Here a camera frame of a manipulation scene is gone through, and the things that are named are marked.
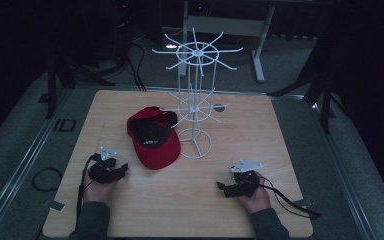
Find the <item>metal table clip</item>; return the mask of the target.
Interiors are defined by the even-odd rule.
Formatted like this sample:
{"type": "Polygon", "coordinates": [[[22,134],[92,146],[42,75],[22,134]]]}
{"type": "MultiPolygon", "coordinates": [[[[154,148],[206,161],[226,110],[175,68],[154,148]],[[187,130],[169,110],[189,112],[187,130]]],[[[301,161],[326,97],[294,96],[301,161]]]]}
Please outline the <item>metal table clip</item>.
{"type": "Polygon", "coordinates": [[[311,200],[311,199],[308,199],[308,198],[304,198],[304,199],[301,199],[301,200],[297,200],[295,201],[295,204],[300,206],[300,207],[311,207],[314,205],[314,202],[311,200]]]}
{"type": "Polygon", "coordinates": [[[65,209],[65,205],[55,201],[55,200],[46,200],[44,202],[44,206],[58,212],[62,212],[65,209]]]}

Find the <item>person's right hand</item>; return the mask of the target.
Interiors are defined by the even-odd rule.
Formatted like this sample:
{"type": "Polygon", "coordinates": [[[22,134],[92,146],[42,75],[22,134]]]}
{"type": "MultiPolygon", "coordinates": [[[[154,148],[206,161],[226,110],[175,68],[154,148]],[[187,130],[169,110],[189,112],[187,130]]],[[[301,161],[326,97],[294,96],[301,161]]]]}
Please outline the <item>person's right hand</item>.
{"type": "Polygon", "coordinates": [[[263,187],[258,187],[252,197],[241,196],[238,198],[238,201],[249,214],[271,207],[270,197],[263,187]]]}

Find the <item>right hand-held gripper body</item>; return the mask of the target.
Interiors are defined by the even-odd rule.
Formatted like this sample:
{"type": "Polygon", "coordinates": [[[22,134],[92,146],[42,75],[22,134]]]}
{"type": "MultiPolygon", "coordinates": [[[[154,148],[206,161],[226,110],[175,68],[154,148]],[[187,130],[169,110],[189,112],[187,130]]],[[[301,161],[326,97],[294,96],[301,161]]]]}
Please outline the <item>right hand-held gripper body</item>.
{"type": "Polygon", "coordinates": [[[263,167],[262,163],[252,162],[249,160],[240,160],[231,168],[235,197],[246,196],[251,197],[259,186],[259,177],[255,170],[263,167]]]}

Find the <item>white metal desk frame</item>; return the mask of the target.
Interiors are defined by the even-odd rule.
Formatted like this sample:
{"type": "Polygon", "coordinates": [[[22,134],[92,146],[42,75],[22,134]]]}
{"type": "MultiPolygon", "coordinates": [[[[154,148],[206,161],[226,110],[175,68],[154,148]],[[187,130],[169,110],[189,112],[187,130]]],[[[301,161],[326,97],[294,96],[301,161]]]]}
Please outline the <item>white metal desk frame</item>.
{"type": "Polygon", "coordinates": [[[275,28],[285,30],[281,35],[313,38],[317,29],[321,30],[318,20],[323,20],[335,4],[335,0],[202,0],[226,10],[214,15],[191,12],[191,3],[197,1],[183,0],[183,43],[190,32],[256,38],[258,44],[251,50],[251,59],[258,83],[265,81],[261,54],[272,22],[275,28]]]}

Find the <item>red baseball cap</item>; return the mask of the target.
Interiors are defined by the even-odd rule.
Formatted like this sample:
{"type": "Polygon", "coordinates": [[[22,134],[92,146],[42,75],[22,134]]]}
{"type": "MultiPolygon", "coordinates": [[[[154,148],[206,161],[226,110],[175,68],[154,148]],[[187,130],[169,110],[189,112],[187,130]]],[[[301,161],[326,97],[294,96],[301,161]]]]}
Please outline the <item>red baseball cap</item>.
{"type": "Polygon", "coordinates": [[[174,129],[177,114],[159,107],[145,107],[127,120],[127,134],[136,155],[148,169],[158,170],[174,163],[181,151],[174,129]]]}

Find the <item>black tripod stand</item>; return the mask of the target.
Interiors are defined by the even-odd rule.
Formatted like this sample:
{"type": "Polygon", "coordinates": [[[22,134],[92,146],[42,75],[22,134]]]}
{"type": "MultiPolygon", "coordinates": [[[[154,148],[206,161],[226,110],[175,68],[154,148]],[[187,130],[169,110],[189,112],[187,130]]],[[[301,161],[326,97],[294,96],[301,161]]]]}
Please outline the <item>black tripod stand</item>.
{"type": "Polygon", "coordinates": [[[330,133],[328,121],[335,73],[329,37],[330,33],[327,30],[321,34],[294,83],[268,93],[271,97],[281,97],[309,84],[304,100],[315,104],[319,97],[322,97],[320,124],[326,134],[330,133]]]}
{"type": "Polygon", "coordinates": [[[45,94],[45,102],[47,103],[47,119],[50,119],[57,108],[57,79],[60,79],[64,87],[73,88],[76,84],[74,79],[70,79],[70,68],[84,74],[88,79],[104,86],[114,86],[96,73],[86,67],[76,63],[69,57],[59,55],[52,47],[46,50],[47,61],[47,93],[45,94]]]}

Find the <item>metal floor rail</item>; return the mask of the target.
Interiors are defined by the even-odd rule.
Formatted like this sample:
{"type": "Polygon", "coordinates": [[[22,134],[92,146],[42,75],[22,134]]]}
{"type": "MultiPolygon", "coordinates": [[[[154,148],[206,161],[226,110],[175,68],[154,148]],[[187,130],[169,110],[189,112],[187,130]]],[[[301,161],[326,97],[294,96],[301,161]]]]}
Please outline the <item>metal floor rail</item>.
{"type": "Polygon", "coordinates": [[[41,128],[38,130],[34,140],[32,141],[29,148],[26,150],[22,160],[17,165],[14,172],[10,175],[8,181],[3,186],[2,191],[0,192],[0,223],[2,222],[2,219],[5,216],[8,208],[10,207],[13,199],[17,195],[30,168],[36,161],[38,154],[43,148],[45,141],[47,140],[51,129],[57,120],[57,115],[61,111],[62,106],[71,97],[71,95],[71,90],[64,90],[62,92],[62,94],[60,95],[60,99],[57,101],[57,107],[54,109],[51,116],[43,121],[41,128]]]}
{"type": "Polygon", "coordinates": [[[320,214],[306,240],[376,240],[318,109],[299,95],[271,101],[305,203],[320,214]]]}

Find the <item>person's left hand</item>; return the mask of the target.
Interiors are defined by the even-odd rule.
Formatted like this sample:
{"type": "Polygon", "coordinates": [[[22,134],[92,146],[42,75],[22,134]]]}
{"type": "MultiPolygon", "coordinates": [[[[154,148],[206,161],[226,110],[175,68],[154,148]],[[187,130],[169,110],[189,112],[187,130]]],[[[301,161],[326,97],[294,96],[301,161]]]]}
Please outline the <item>person's left hand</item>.
{"type": "Polygon", "coordinates": [[[84,203],[107,203],[112,195],[113,189],[117,185],[117,182],[101,184],[92,180],[89,177],[89,172],[86,172],[83,184],[85,185],[82,197],[84,203]]]}

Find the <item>black rectangular floor bracket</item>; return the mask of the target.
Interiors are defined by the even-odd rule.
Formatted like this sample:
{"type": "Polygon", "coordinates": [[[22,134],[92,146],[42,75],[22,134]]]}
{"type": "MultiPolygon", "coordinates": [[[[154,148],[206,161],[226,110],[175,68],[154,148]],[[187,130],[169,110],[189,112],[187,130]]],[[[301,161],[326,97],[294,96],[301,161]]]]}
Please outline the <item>black rectangular floor bracket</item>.
{"type": "Polygon", "coordinates": [[[77,121],[72,119],[58,119],[53,126],[53,132],[73,132],[77,121]]]}

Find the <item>white wire display rack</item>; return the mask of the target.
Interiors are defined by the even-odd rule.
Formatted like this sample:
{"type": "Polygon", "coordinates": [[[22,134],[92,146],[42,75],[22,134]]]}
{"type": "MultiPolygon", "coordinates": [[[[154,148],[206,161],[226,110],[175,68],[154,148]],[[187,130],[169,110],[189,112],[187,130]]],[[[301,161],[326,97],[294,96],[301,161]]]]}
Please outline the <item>white wire display rack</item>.
{"type": "Polygon", "coordinates": [[[217,69],[223,66],[228,70],[235,70],[220,59],[223,53],[237,53],[238,49],[219,50],[215,44],[224,35],[221,32],[211,42],[199,41],[195,29],[192,29],[193,40],[178,42],[166,35],[166,38],[176,45],[175,51],[157,51],[160,55],[173,55],[177,62],[167,66],[167,70],[178,71],[178,90],[171,92],[178,103],[172,108],[178,114],[178,123],[174,126],[181,143],[181,155],[188,159],[202,159],[213,147],[210,134],[204,130],[203,123],[212,120],[220,124],[213,112],[217,69]]]}

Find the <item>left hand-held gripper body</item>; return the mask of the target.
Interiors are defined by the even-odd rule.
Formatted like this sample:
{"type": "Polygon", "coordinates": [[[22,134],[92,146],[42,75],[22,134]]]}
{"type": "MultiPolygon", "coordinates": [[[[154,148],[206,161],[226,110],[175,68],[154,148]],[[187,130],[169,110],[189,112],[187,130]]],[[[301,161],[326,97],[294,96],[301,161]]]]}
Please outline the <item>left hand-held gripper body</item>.
{"type": "Polygon", "coordinates": [[[88,176],[101,184],[112,183],[115,181],[115,151],[108,150],[104,147],[99,148],[98,153],[94,153],[90,160],[94,161],[94,164],[90,167],[88,176]]]}

